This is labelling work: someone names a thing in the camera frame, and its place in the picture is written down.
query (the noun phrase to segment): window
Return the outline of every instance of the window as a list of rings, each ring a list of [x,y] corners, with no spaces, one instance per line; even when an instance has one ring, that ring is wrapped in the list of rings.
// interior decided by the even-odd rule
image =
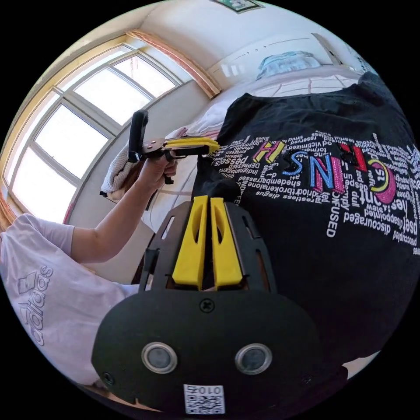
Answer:
[[[115,68],[159,97],[175,87],[167,77],[140,57],[134,56],[115,65]]]
[[[62,223],[95,160],[133,113],[180,83],[128,45],[79,66],[19,133],[3,173],[10,196],[23,211]]]
[[[27,149],[16,173],[13,193],[33,215],[62,223],[76,187]]]
[[[58,164],[82,179],[107,140],[95,128],[60,105],[43,126],[35,142]]]
[[[101,70],[81,84],[75,92],[124,125],[133,113],[150,99],[109,69]]]

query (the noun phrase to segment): person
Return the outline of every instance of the person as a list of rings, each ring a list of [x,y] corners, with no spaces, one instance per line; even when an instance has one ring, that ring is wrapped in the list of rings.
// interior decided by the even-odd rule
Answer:
[[[99,380],[91,364],[98,327],[113,306],[139,287],[103,279],[81,264],[103,263],[123,249],[164,175],[174,176],[176,168],[176,160],[147,159],[129,191],[96,228],[23,214],[0,235],[0,275],[14,311],[48,361],[77,384]]]

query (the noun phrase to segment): white wall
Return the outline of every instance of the white wall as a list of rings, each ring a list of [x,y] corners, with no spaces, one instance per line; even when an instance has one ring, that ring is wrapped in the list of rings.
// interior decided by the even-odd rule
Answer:
[[[264,5],[263,9],[236,14],[208,0],[161,2],[140,28],[167,40],[206,70],[238,49],[277,34],[319,33],[342,61],[354,61],[341,39],[317,23],[278,6]]]
[[[146,140],[165,137],[173,130],[188,124],[208,102],[208,97],[194,81],[160,98],[148,109]],[[99,192],[111,162],[126,145],[129,133],[130,127],[126,127],[99,160],[79,194],[68,224],[94,228],[114,207]],[[115,258],[103,264],[91,264],[89,267],[108,280],[131,283],[152,234],[150,228],[140,223],[130,241]]]

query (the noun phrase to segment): window pane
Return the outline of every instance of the window pane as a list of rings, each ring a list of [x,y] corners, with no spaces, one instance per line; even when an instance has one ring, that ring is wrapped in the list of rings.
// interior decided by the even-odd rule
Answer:
[[[81,179],[107,140],[64,105],[60,105],[35,141],[61,166]]]
[[[19,156],[21,155],[22,150],[26,142],[28,141],[28,138],[30,137],[32,132],[35,130],[35,127],[37,126],[37,124],[41,121],[41,118],[46,114],[46,112],[52,107],[54,102],[59,97],[60,95],[58,95],[57,93],[50,92],[44,98],[44,100],[38,105],[38,107],[33,112],[29,120],[26,122],[23,130],[19,134],[17,142],[14,146],[14,150],[10,156],[11,158],[9,158],[9,161],[6,166],[5,178],[8,185],[10,185],[14,169],[16,168],[16,165],[18,164]]]
[[[78,80],[80,80],[83,76],[86,76],[94,69],[98,68],[102,64],[105,64],[108,61],[111,61],[113,59],[116,59],[117,57],[127,54],[130,51],[131,50],[125,47],[124,45],[120,45],[117,48],[113,48],[93,58],[92,60],[89,60],[87,63],[77,68],[75,71],[69,74],[65,79],[63,79],[57,85],[57,87],[61,89],[62,91],[66,91],[68,88],[74,85]]]
[[[82,83],[75,92],[124,125],[149,99],[111,70],[104,69]]]
[[[114,67],[156,97],[175,87],[159,70],[137,56],[128,58]]]
[[[13,193],[36,217],[62,223],[76,187],[27,149],[13,185]]]

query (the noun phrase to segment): label sticker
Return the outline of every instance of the label sticker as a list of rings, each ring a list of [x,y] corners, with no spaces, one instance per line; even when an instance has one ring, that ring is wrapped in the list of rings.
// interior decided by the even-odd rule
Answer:
[[[222,385],[184,385],[187,414],[225,414]]]

